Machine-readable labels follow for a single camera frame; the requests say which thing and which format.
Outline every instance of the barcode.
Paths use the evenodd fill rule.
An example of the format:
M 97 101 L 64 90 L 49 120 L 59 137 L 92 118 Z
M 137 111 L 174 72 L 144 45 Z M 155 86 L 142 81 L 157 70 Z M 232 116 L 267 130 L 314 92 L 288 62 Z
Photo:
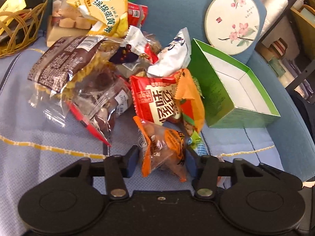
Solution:
M 102 39 L 103 39 L 102 36 L 89 36 L 85 38 L 83 42 L 80 43 L 77 49 L 81 48 L 89 52 Z
M 140 17 L 140 11 L 132 10 L 132 16 L 135 18 L 139 18 Z
M 122 65 L 127 67 L 129 70 L 133 71 L 137 65 L 139 65 L 139 62 L 132 62 L 132 63 L 123 63 Z
M 144 135 L 142 134 L 141 130 L 139 130 L 139 129 L 138 129 L 138 137 L 139 137 L 139 139 L 138 139 L 139 146 L 141 148 L 146 148 L 148 146 L 148 144 L 145 140 Z

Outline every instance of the wicker basket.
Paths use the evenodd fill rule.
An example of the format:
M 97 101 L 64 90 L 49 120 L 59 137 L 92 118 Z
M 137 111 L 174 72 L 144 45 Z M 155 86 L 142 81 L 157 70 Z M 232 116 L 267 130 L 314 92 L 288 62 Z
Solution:
M 0 29 L 4 29 L 4 31 L 7 32 L 8 35 L 11 37 L 7 46 L 0 46 L 0 58 L 4 56 L 10 56 L 16 52 L 19 52 L 25 49 L 27 46 L 29 46 L 31 43 L 33 43 L 36 40 L 39 27 L 43 20 L 43 15 L 44 15 L 47 3 L 48 3 L 48 0 L 43 0 L 43 3 L 37 5 L 32 10 L 20 10 L 17 12 L 9 12 L 9 11 L 0 12 L 0 17 L 7 16 L 7 18 L 4 21 L 0 21 Z M 11 31 L 5 24 L 9 19 L 12 19 L 12 18 L 15 19 L 19 23 L 14 31 Z M 33 20 L 31 24 L 27 26 L 26 20 L 30 18 L 33 18 Z M 31 33 L 33 26 L 35 28 L 35 32 Z M 18 30 L 20 29 L 23 29 L 25 38 L 21 43 L 16 44 L 15 37 L 18 33 Z

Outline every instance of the open green box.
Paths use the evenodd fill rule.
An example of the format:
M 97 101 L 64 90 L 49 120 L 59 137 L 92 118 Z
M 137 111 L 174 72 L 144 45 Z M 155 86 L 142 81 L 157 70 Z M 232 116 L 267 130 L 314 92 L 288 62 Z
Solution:
M 280 117 L 253 71 L 199 40 L 192 40 L 191 74 L 203 93 L 208 126 L 259 128 Z

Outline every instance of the metal bolt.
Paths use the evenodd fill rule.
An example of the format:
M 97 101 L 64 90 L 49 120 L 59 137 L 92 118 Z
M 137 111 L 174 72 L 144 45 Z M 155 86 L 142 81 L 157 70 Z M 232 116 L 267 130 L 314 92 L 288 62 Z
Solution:
M 123 197 L 126 195 L 126 191 L 123 189 L 114 189 L 111 191 L 113 197 Z
M 202 188 L 202 189 L 199 189 L 197 193 L 202 197 L 209 197 L 213 194 L 213 191 L 210 189 Z

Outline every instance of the plastic bottle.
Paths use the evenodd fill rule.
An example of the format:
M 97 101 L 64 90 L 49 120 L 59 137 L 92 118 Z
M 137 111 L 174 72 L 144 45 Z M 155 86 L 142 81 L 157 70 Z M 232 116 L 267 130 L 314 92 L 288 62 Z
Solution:
M 297 0 L 294 5 L 293 8 L 295 8 L 297 11 L 303 6 L 304 4 L 304 0 Z

